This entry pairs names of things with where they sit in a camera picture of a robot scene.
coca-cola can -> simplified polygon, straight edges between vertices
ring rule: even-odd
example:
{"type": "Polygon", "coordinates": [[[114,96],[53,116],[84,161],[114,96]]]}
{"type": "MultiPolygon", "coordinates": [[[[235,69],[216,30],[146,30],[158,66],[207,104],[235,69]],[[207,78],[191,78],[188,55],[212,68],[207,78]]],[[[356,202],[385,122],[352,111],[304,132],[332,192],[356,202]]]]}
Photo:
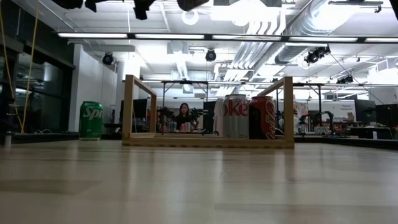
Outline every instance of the coca-cola can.
{"type": "Polygon", "coordinates": [[[249,101],[245,95],[225,96],[223,136],[228,139],[249,139],[249,101]]]}
{"type": "Polygon", "coordinates": [[[249,105],[250,139],[275,139],[275,103],[270,96],[255,96],[249,105]]]}

rope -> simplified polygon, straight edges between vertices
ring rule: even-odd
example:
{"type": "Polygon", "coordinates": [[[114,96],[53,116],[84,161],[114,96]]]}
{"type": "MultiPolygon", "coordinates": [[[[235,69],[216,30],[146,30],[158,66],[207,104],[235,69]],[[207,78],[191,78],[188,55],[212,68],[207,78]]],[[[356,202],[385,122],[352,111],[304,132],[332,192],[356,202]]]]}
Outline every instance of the rope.
{"type": "Polygon", "coordinates": [[[24,127],[25,127],[25,121],[26,121],[26,109],[27,109],[27,102],[29,99],[29,85],[30,85],[30,76],[32,75],[32,67],[33,67],[33,56],[34,56],[34,50],[35,50],[35,44],[36,44],[36,31],[37,31],[37,22],[39,20],[39,0],[36,0],[36,18],[35,18],[35,28],[33,31],[33,43],[32,43],[32,52],[31,52],[31,58],[30,58],[30,66],[29,66],[29,76],[27,77],[27,86],[26,86],[26,97],[25,97],[25,108],[24,108],[24,119],[22,122],[22,129],[21,129],[21,134],[24,132],[24,127]]]}
{"type": "MultiPolygon", "coordinates": [[[[9,68],[8,59],[7,59],[6,36],[4,34],[4,24],[3,24],[3,21],[2,21],[2,9],[1,9],[1,6],[0,6],[0,26],[1,26],[1,35],[2,35],[2,46],[3,46],[4,57],[5,57],[6,68],[7,68],[8,84],[10,85],[10,91],[11,91],[12,100],[15,102],[14,90],[12,90],[13,87],[12,87],[12,83],[11,83],[10,68],[9,68]]],[[[19,126],[21,127],[21,133],[23,133],[24,129],[22,128],[22,122],[21,122],[21,119],[20,119],[20,117],[18,115],[18,109],[16,107],[15,107],[15,113],[16,113],[16,116],[17,116],[18,121],[19,121],[19,126]]]]}

desk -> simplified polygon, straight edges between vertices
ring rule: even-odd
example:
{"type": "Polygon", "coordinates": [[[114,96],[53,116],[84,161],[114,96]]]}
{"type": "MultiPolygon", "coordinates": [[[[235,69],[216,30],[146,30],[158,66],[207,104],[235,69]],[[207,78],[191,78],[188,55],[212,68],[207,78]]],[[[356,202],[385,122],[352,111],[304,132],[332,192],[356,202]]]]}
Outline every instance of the desk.
{"type": "Polygon", "coordinates": [[[395,135],[395,129],[387,127],[351,128],[351,135],[360,139],[373,139],[373,132],[377,133],[377,139],[393,140],[395,135]]]}

sprite can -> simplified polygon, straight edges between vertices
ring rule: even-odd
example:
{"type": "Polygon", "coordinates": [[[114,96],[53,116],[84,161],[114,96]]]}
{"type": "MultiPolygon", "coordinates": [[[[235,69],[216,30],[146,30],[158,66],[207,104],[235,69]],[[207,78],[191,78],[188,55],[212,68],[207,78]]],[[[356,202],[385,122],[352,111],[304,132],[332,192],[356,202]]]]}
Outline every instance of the sprite can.
{"type": "Polygon", "coordinates": [[[102,135],[103,109],[101,103],[84,101],[80,106],[79,138],[99,140],[102,135]]]}

silver can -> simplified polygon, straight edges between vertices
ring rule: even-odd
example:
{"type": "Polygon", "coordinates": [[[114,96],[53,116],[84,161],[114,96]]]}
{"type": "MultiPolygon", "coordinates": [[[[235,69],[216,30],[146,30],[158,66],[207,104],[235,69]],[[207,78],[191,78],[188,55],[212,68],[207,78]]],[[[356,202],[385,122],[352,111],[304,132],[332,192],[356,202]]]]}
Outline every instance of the silver can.
{"type": "Polygon", "coordinates": [[[249,139],[249,101],[245,95],[226,95],[223,102],[223,136],[249,139]]]}

